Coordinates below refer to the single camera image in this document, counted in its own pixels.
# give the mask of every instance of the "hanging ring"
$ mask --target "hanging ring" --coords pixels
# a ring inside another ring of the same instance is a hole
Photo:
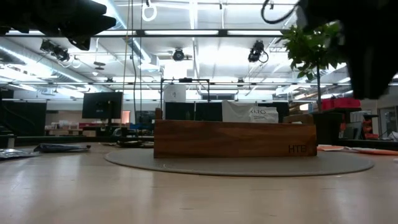
[[[150,18],[148,18],[148,17],[145,15],[145,10],[146,10],[146,9],[153,9],[153,10],[154,10],[154,13],[152,14],[152,16],[151,16]],[[156,6],[145,6],[145,5],[142,5],[142,19],[143,19],[144,21],[146,21],[146,22],[153,21],[153,20],[156,18],[156,16],[157,16],[157,9],[156,9]]]

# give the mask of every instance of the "plant stem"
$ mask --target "plant stem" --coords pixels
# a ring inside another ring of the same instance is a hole
[[[318,111],[322,112],[322,101],[321,101],[321,76],[319,72],[319,65],[317,65],[317,82],[318,82]]]

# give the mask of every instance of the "wooden table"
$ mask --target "wooden table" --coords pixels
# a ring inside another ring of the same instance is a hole
[[[395,224],[398,219],[394,157],[371,156],[373,169],[345,175],[212,177],[117,166],[103,156],[120,149],[82,144],[91,144],[92,152],[0,162],[1,223]]]

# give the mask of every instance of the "circular platform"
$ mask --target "circular platform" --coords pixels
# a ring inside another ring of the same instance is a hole
[[[359,172],[373,167],[370,159],[348,152],[318,152],[317,157],[154,159],[153,149],[127,149],[105,156],[112,163],[183,174],[294,177]]]

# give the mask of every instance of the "green leaves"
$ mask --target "green leaves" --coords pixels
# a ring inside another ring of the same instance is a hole
[[[288,51],[288,58],[292,60],[291,69],[299,70],[297,78],[307,77],[314,79],[314,69],[326,69],[331,65],[336,68],[344,62],[342,55],[336,50],[328,49],[325,44],[339,32],[339,24],[325,24],[313,32],[305,34],[302,29],[290,27],[282,30],[283,36],[277,41],[286,40],[283,45]]]

